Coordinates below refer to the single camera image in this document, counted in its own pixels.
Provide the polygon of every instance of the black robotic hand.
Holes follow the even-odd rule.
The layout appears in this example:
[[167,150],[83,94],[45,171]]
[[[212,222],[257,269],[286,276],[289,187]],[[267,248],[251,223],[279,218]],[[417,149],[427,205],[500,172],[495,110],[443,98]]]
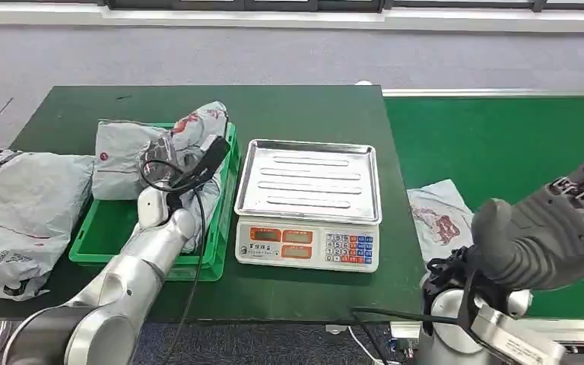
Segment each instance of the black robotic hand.
[[584,278],[584,164],[518,204],[492,199],[474,216],[468,260],[510,290]]

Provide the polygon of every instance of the gray carpet floor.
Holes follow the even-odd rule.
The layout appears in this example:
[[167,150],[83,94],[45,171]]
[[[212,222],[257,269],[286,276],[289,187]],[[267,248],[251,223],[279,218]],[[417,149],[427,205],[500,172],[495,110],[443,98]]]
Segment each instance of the gray carpet floor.
[[[362,79],[384,88],[584,90],[584,36],[0,27],[0,147],[16,137],[53,85],[353,84]],[[380,341],[388,340],[387,331],[376,328]],[[173,325],[146,325],[135,363],[159,363],[174,332]],[[357,335],[365,341],[361,330]],[[348,333],[330,335],[322,325],[192,325],[170,363],[370,361]]]

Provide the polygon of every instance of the white cable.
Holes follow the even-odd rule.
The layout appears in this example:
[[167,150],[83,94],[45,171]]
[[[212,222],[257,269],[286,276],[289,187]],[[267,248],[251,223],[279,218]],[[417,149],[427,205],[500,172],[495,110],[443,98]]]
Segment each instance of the white cable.
[[[359,340],[357,339],[357,336],[354,335],[354,332],[352,332],[352,328],[350,326],[348,326],[348,331],[351,333],[351,336],[352,336],[353,340],[355,342],[357,342],[357,344],[363,350],[363,352],[365,352],[366,355],[368,355],[368,357],[370,357],[370,359],[374,363],[379,364],[379,365],[384,365],[384,363],[380,359],[376,359],[370,352],[368,352],[368,350],[366,349],[366,347],[361,342],[359,342]],[[401,363],[399,363],[397,361],[390,361],[390,360],[388,360],[388,363],[391,363],[393,365],[401,365]]]

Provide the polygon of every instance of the black wire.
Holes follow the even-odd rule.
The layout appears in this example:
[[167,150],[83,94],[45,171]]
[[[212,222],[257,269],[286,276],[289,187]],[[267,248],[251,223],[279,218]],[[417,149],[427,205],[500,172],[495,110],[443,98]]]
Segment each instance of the black wire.
[[379,359],[384,363],[384,365],[388,365],[389,362],[382,354],[381,347],[377,343],[377,340],[375,340],[375,338],[373,337],[373,334],[370,333],[370,331],[368,330],[366,325],[364,325],[363,321],[359,318],[359,316],[356,313],[383,314],[385,316],[410,319],[411,321],[419,321],[419,322],[445,323],[447,325],[457,324],[455,322],[455,318],[449,318],[449,317],[431,316],[428,314],[397,312],[397,311],[388,310],[388,309],[369,308],[367,306],[356,306],[356,307],[351,308],[351,315],[355,319],[355,322],[361,327],[361,329],[363,329],[364,332],[366,332],[366,336],[368,337],[368,340],[370,341],[371,344],[373,344],[373,347],[375,348],[375,351],[377,351],[377,355],[379,356]]
[[200,232],[200,253],[199,253],[199,257],[198,257],[198,268],[195,270],[195,277],[193,279],[193,285],[191,287],[191,289],[189,289],[189,297],[187,298],[187,302],[185,305],[185,309],[182,312],[182,318],[180,319],[180,322],[178,323],[178,329],[176,330],[176,334],[173,336],[173,340],[171,340],[171,345],[169,346],[169,350],[167,352],[167,356],[164,358],[164,360],[162,360],[162,364],[166,364],[167,362],[169,362],[169,359],[171,358],[171,354],[173,353],[173,350],[176,348],[176,344],[178,343],[178,338],[180,337],[181,332],[183,331],[183,326],[185,325],[185,319],[187,318],[187,314],[189,313],[189,308],[191,307],[192,301],[193,301],[193,295],[195,293],[195,286],[198,283],[198,278],[200,277],[200,269],[202,267],[202,256],[205,255],[205,249],[207,248],[207,240],[205,239],[205,210],[202,207],[202,201],[200,199],[200,195],[198,194],[198,190],[193,189],[193,193],[196,197],[196,200],[198,200],[198,207],[200,208],[200,216],[202,217],[201,222],[202,222],[202,227],[201,227],[201,232]]
[[355,322],[357,322],[357,324],[361,327],[361,329],[363,329],[363,331],[366,332],[366,336],[368,336],[370,343],[373,344],[375,351],[377,351],[377,356],[379,357],[379,359],[384,363],[384,365],[389,365],[389,362],[387,361],[386,357],[382,354],[382,349],[379,347],[379,344],[377,343],[377,341],[375,341],[375,338],[373,337],[373,334],[370,333],[370,331],[368,330],[368,327],[366,327],[366,325],[364,325],[363,321],[352,310],[351,310],[351,315],[354,317]]
[[455,321],[455,318],[451,318],[451,317],[430,316],[428,314],[415,314],[415,313],[407,313],[407,312],[397,312],[395,310],[369,308],[367,306],[356,306],[356,307],[353,307],[353,308],[351,308],[351,312],[383,314],[385,316],[391,316],[391,317],[398,317],[398,318],[403,318],[403,319],[409,319],[411,321],[433,322],[433,323],[444,323],[444,324],[447,324],[447,325],[457,325],[457,322]]
[[146,160],[140,166],[140,176],[153,189],[160,190],[161,192],[184,192],[186,190],[190,190],[193,188],[193,186],[187,186],[187,185],[176,186],[174,188],[171,188],[169,186],[156,185],[155,182],[150,181],[148,179],[148,177],[146,176],[146,174],[144,173],[144,168],[150,163],[161,163],[163,165],[167,165],[168,167],[171,167],[172,169],[174,169],[178,173],[182,174],[181,177],[178,178],[178,180],[176,181],[177,183],[179,183],[183,179],[183,177],[186,175],[186,173],[182,168],[180,168],[180,166],[176,165],[173,162],[169,162],[167,160],[160,160],[160,159]]

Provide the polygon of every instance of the robotic arm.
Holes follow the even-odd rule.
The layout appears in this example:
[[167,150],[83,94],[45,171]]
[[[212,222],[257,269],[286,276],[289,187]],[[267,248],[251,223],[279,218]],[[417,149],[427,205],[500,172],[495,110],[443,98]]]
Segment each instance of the robotic arm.
[[[138,198],[138,223],[131,237],[72,299],[28,317],[8,341],[3,365],[131,362],[140,329],[165,277],[201,224],[200,218],[179,207],[179,195],[209,180],[229,145],[210,136],[201,150],[204,155],[198,164],[184,171],[177,166],[170,136],[146,147],[139,168],[150,186]],[[169,165],[176,169],[166,168]]]
[[518,204],[492,199],[474,216],[474,245],[428,263],[424,312],[457,325],[425,322],[425,364],[559,364],[565,348],[519,324],[529,289],[584,278],[584,164]]

